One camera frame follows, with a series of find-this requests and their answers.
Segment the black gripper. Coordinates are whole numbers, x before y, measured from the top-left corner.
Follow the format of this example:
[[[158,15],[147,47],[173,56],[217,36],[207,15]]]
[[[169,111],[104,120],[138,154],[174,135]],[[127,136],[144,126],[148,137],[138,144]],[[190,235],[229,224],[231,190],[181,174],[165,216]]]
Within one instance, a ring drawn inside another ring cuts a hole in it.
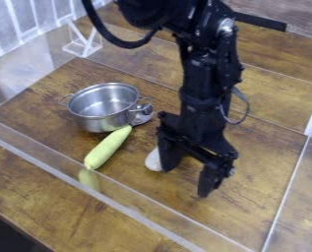
[[[225,124],[217,116],[161,111],[157,128],[161,167],[173,170],[190,156],[203,163],[198,175],[197,195],[206,198],[225,178],[231,175],[233,161],[238,152],[223,137]]]

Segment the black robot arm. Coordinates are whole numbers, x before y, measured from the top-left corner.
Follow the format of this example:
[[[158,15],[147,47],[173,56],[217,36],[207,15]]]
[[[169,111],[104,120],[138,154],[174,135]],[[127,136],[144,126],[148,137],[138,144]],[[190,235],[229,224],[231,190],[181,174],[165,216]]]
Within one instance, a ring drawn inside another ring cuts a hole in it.
[[[197,195],[205,198],[230,176],[238,157],[223,137],[231,92],[243,71],[234,12],[221,0],[116,0],[116,5],[132,26],[174,34],[183,67],[181,113],[158,113],[157,147],[166,171],[185,156],[202,162]]]

